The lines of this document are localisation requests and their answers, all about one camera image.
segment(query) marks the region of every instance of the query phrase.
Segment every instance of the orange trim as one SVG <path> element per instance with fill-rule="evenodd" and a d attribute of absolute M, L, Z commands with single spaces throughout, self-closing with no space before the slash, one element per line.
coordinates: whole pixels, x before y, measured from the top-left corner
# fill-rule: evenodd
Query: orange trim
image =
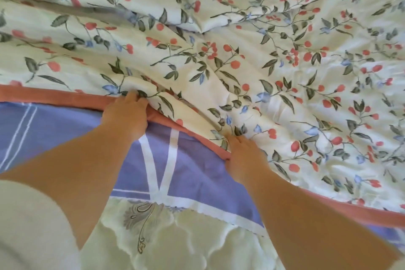
<path fill-rule="evenodd" d="M 40 103 L 64 107 L 86 108 L 103 111 L 104 108 L 115 100 L 114 97 L 80 94 L 57 90 L 47 90 L 38 88 L 27 88 L 21 86 L 0 85 L 0 101 L 20 102 L 20 103 Z M 199 140 L 203 145 L 215 152 L 222 159 L 229 159 L 230 153 L 214 144 L 210 140 L 197 135 L 194 132 L 180 126 L 164 115 L 157 112 L 151 106 L 147 108 L 147 117 L 150 122 L 159 123 L 179 131 Z M 334 201 L 318 194 L 304 190 L 307 194 L 327 204 L 336 211 L 356 220 L 362 224 L 379 225 L 385 227 L 405 228 L 405 215 L 399 212 L 381 211 L 374 208 L 358 206 L 348 203 Z"/>

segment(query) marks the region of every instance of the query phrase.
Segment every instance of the white sleeve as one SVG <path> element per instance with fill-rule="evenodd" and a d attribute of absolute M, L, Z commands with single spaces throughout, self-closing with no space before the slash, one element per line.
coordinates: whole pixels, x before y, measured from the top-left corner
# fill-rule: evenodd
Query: white sleeve
<path fill-rule="evenodd" d="M 29 186 L 0 181 L 2 269 L 76 270 L 79 251 L 60 207 Z"/>
<path fill-rule="evenodd" d="M 405 258 L 396 261 L 388 270 L 405 270 Z"/>

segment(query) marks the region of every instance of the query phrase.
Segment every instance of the floral blanket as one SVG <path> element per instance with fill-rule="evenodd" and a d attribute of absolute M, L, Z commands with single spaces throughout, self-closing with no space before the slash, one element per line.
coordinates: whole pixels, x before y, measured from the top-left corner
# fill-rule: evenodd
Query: floral blanket
<path fill-rule="evenodd" d="M 0 0 L 0 83 L 137 89 L 225 150 L 225 133 L 253 139 L 297 186 L 404 212 L 404 11 L 404 0 Z"/>

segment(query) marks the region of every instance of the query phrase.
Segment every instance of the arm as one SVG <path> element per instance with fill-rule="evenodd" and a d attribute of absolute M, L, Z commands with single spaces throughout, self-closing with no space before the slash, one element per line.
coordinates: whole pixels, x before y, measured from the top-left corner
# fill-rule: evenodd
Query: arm
<path fill-rule="evenodd" d="M 130 92 L 108 106 L 101 125 L 0 175 L 35 188 L 63 210 L 82 248 L 98 222 L 134 140 L 147 127 L 147 99 Z"/>
<path fill-rule="evenodd" d="M 273 173 L 253 141 L 228 139 L 227 170 L 249 192 L 287 270 L 385 270 L 402 257 L 365 227 Z"/>

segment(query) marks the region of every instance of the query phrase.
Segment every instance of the white line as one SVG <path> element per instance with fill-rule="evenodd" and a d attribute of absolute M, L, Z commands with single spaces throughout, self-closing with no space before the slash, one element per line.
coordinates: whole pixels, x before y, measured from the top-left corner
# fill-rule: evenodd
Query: white line
<path fill-rule="evenodd" d="M 146 135 L 143 135 L 139 139 L 139 143 L 142 149 L 143 160 L 145 161 L 150 198 L 152 201 L 156 201 L 159 195 L 158 178 L 156 176 L 156 167 L 155 161 L 153 160 L 152 150 Z"/>
<path fill-rule="evenodd" d="M 27 110 L 25 111 L 23 117 L 21 118 L 20 123 L 19 123 L 18 126 L 17 126 L 17 129 L 15 130 L 15 133 L 14 133 L 14 135 L 13 135 L 13 138 L 11 139 L 10 145 L 8 146 L 6 155 L 4 156 L 4 159 L 3 159 L 2 163 L 0 164 L 0 170 L 1 170 L 1 168 L 2 168 L 2 166 L 3 166 L 3 164 L 4 164 L 4 162 L 7 160 L 8 155 L 10 154 L 10 150 L 11 150 L 11 148 L 13 147 L 13 144 L 14 144 L 14 141 L 15 141 L 15 137 L 17 136 L 19 130 L 21 129 L 21 125 L 23 124 L 23 121 L 24 121 L 25 117 L 27 116 L 28 110 L 29 110 L 30 108 L 31 108 L 31 104 L 28 105 Z"/>
<path fill-rule="evenodd" d="M 23 142 L 24 142 L 24 140 L 25 140 L 25 138 L 26 138 L 26 135 L 27 135 L 27 133 L 28 133 L 28 130 L 30 129 L 30 125 L 31 125 L 32 119 L 34 118 L 34 116 L 35 116 L 37 110 L 38 110 L 38 108 L 35 107 L 35 109 L 34 109 L 32 115 L 31 115 L 31 118 L 30 118 L 30 120 L 28 121 L 27 128 L 25 129 L 25 132 L 24 132 L 24 134 L 23 134 L 23 137 L 21 138 L 20 144 L 18 145 L 18 149 L 16 150 L 16 152 L 15 152 L 13 158 L 8 162 L 8 165 L 7 165 L 6 168 L 4 169 L 5 171 L 7 171 L 8 167 L 11 165 L 11 163 L 13 162 L 13 160 L 16 158 L 18 152 L 20 151 L 21 146 L 23 145 Z"/>
<path fill-rule="evenodd" d="M 162 183 L 160 184 L 160 197 L 164 197 L 169 192 L 170 182 L 172 181 L 173 173 L 177 160 L 177 143 L 179 142 L 179 131 L 172 129 L 170 132 L 169 153 L 167 155 L 167 163 L 163 174 Z"/>
<path fill-rule="evenodd" d="M 145 191 L 123 190 L 123 189 L 113 189 L 113 191 L 119 191 L 119 192 L 129 192 L 129 193 L 141 193 L 141 194 L 149 194 L 149 192 L 145 192 Z"/>
<path fill-rule="evenodd" d="M 165 196 L 163 197 L 163 204 L 167 206 L 190 208 L 199 213 L 243 227 L 260 236 L 268 237 L 266 229 L 261 225 L 257 224 L 256 222 L 253 222 L 249 219 L 243 218 L 242 216 L 238 216 L 230 212 L 222 211 L 213 206 L 197 202 L 195 200 L 191 200 L 185 197 Z"/>

